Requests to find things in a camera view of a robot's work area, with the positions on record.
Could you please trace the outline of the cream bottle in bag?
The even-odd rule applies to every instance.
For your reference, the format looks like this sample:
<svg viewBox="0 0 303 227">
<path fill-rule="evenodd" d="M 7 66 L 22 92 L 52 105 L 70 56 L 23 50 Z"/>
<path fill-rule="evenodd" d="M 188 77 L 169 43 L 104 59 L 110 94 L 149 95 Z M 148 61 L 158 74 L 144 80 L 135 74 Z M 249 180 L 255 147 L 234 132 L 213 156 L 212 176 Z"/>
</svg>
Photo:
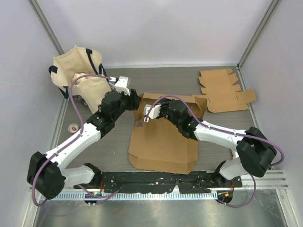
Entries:
<svg viewBox="0 0 303 227">
<path fill-rule="evenodd" d="M 87 87 L 91 84 L 90 77 L 85 73 L 76 73 L 73 77 L 74 86 Z"/>
</svg>

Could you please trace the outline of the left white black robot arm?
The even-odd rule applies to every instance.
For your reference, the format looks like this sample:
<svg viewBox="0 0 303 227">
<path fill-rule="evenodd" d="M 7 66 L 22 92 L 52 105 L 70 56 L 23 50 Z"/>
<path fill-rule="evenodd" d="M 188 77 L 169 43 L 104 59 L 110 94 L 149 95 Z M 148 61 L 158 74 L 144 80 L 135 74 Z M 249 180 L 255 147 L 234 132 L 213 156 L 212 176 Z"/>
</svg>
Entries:
<svg viewBox="0 0 303 227">
<path fill-rule="evenodd" d="M 33 154 L 27 174 L 27 182 L 32 185 L 32 198 L 35 199 L 36 192 L 39 192 L 51 200 L 64 188 L 78 185 L 95 189 L 100 186 L 102 173 L 94 165 L 67 166 L 87 147 L 105 137 L 126 110 L 137 110 L 140 101 L 141 97 L 135 89 L 130 90 L 130 95 L 107 92 L 98 110 L 87 119 L 79 132 L 44 154 L 39 151 Z"/>
</svg>

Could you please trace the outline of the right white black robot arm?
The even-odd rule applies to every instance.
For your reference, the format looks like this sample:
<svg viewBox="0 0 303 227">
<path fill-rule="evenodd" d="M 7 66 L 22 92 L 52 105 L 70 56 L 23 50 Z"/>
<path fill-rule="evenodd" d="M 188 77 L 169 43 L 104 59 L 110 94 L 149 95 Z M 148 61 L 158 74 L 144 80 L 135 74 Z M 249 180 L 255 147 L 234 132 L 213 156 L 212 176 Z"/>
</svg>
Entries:
<svg viewBox="0 0 303 227">
<path fill-rule="evenodd" d="M 195 119 L 179 100 L 161 100 L 158 118 L 162 117 L 176 126 L 187 139 L 215 143 L 238 154 L 232 160 L 221 162 L 214 171 L 211 181 L 220 187 L 241 175 L 263 177 L 277 154 L 276 149 L 266 143 L 266 137 L 259 129 L 232 130 Z"/>
</svg>

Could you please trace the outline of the red bull can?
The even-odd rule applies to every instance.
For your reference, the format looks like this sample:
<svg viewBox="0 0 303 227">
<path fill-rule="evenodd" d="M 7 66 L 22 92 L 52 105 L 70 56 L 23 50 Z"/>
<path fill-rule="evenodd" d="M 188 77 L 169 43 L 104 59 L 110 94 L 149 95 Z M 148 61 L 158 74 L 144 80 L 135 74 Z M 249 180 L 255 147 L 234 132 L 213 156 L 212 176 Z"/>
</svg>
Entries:
<svg viewBox="0 0 303 227">
<path fill-rule="evenodd" d="M 79 126 L 76 123 L 72 123 L 68 127 L 68 132 L 72 134 L 76 133 L 78 130 L 79 130 Z"/>
</svg>

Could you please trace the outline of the small blue orange box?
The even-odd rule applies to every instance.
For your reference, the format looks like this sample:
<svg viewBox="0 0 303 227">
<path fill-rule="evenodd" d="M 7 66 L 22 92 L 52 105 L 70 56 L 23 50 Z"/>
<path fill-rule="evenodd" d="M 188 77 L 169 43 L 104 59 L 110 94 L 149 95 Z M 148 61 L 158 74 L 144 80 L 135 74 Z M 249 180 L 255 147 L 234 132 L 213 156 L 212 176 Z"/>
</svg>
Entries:
<svg viewBox="0 0 303 227">
<path fill-rule="evenodd" d="M 115 90 L 115 84 L 117 83 L 117 78 L 110 78 L 107 82 L 112 90 Z"/>
</svg>

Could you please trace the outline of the large brown cardboard box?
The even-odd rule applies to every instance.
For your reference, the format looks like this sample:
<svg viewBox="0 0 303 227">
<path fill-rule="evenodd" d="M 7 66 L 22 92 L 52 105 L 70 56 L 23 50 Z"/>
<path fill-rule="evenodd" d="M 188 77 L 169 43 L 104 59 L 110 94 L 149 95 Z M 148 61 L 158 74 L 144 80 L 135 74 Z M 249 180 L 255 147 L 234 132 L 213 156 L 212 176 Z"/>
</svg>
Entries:
<svg viewBox="0 0 303 227">
<path fill-rule="evenodd" d="M 152 105 L 161 94 L 143 93 L 128 149 L 133 167 L 142 170 L 189 174 L 198 160 L 198 142 L 187 139 L 165 118 L 144 122 L 144 106 Z"/>
</svg>

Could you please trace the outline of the beige canvas tote bag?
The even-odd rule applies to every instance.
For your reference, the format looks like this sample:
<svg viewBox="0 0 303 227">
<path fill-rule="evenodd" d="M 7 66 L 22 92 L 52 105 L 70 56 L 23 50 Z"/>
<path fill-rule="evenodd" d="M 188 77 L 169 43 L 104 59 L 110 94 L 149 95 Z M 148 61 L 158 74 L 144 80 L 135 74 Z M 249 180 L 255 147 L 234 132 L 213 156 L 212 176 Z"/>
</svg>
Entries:
<svg viewBox="0 0 303 227">
<path fill-rule="evenodd" d="M 74 46 L 67 53 L 54 57 L 49 73 L 52 82 L 59 88 L 65 99 L 69 98 L 74 75 L 87 74 L 91 84 L 87 87 L 73 85 L 71 95 L 88 106 L 92 113 L 98 110 L 105 94 L 111 91 L 107 80 L 97 76 L 106 76 L 101 54 L 89 48 Z"/>
</svg>

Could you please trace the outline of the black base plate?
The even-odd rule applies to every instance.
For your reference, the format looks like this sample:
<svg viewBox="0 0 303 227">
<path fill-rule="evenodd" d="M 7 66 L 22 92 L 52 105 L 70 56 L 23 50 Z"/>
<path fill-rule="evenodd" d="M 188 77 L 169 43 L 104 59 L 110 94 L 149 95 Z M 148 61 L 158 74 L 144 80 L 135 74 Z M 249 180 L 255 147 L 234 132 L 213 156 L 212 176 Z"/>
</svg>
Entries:
<svg viewBox="0 0 303 227">
<path fill-rule="evenodd" d="M 230 183 L 220 186 L 214 180 L 214 174 L 206 171 L 192 171 L 187 175 L 164 172 L 103 172 L 94 186 L 83 185 L 86 189 L 103 189 L 113 193 L 142 193 L 164 194 L 172 193 L 177 186 L 181 194 L 205 193 L 212 188 L 242 187 L 239 176 Z"/>
</svg>

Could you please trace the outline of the right aluminium frame post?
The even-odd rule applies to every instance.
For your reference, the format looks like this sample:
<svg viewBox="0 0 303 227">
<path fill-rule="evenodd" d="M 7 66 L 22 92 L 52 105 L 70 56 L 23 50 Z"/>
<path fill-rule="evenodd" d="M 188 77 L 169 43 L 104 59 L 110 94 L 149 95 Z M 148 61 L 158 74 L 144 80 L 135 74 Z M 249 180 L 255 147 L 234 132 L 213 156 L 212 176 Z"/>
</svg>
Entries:
<svg viewBox="0 0 303 227">
<path fill-rule="evenodd" d="M 281 2 L 281 0 L 271 0 L 270 1 L 269 6 L 267 7 L 264 15 L 262 16 L 262 18 L 261 18 L 253 36 L 251 37 L 243 55 L 241 56 L 241 58 L 240 58 L 240 60 L 237 64 L 237 69 L 238 70 L 240 70 L 243 67 L 246 59 L 248 58 L 248 56 L 250 55 L 253 47 L 255 46 L 258 39 L 262 35 L 262 32 L 266 28 L 269 20 L 273 16 L 273 14 L 274 14 L 275 10 L 277 9 L 278 5 L 280 4 L 280 2 Z"/>
</svg>

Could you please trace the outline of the left aluminium frame post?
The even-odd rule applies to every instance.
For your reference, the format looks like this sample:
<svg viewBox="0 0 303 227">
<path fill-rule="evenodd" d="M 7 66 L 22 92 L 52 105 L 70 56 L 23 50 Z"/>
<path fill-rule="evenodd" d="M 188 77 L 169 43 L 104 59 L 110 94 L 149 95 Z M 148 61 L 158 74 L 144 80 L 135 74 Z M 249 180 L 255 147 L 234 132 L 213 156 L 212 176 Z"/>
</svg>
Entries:
<svg viewBox="0 0 303 227">
<path fill-rule="evenodd" d="M 47 34 L 48 38 L 50 39 L 52 45 L 54 46 L 55 50 L 61 55 L 64 54 L 64 50 L 59 43 L 59 40 L 57 39 L 51 25 L 49 24 L 45 14 L 43 13 L 40 5 L 38 4 L 38 1 L 36 0 L 28 0 L 29 5 L 33 9 L 36 17 L 40 21 L 45 33 Z"/>
</svg>

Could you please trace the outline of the flat cardboard box blank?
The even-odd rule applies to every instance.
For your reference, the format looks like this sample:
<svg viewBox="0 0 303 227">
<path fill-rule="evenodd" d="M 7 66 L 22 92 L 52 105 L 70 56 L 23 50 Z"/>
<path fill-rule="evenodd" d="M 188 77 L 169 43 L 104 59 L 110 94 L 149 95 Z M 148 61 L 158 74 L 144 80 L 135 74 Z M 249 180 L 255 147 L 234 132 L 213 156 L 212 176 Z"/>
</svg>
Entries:
<svg viewBox="0 0 303 227">
<path fill-rule="evenodd" d="M 203 70 L 198 79 L 202 86 L 198 97 L 207 99 L 212 113 L 248 110 L 248 104 L 257 100 L 253 89 L 242 90 L 232 69 Z"/>
</svg>

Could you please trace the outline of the aluminium frame post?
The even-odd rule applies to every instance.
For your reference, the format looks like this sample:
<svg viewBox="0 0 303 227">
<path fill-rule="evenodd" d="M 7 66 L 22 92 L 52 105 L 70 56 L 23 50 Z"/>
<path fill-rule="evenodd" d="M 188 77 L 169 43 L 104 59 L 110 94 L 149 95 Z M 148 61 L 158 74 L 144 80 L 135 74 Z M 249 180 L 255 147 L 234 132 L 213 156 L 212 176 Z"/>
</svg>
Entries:
<svg viewBox="0 0 303 227">
<path fill-rule="evenodd" d="M 269 20 L 273 16 L 273 14 L 274 14 L 275 10 L 277 9 L 278 5 L 280 4 L 280 2 L 281 2 L 281 0 L 271 0 L 270 1 L 269 6 L 267 7 L 264 15 L 262 16 L 262 18 L 261 18 L 253 36 L 251 37 L 243 55 L 241 56 L 241 58 L 240 58 L 240 60 L 237 64 L 237 69 L 238 70 L 240 70 L 243 67 L 246 59 L 248 58 L 248 56 L 250 55 L 253 47 L 255 46 L 258 39 L 262 35 L 262 32 L 266 28 Z"/>
<path fill-rule="evenodd" d="M 50 39 L 52 45 L 54 46 L 55 50 L 61 55 L 64 54 L 64 50 L 59 43 L 59 40 L 57 39 L 51 25 L 49 24 L 45 14 L 43 13 L 40 5 L 38 4 L 38 1 L 36 0 L 28 0 L 29 5 L 33 9 L 36 17 L 40 21 L 45 33 L 47 34 L 48 38 Z"/>
</svg>

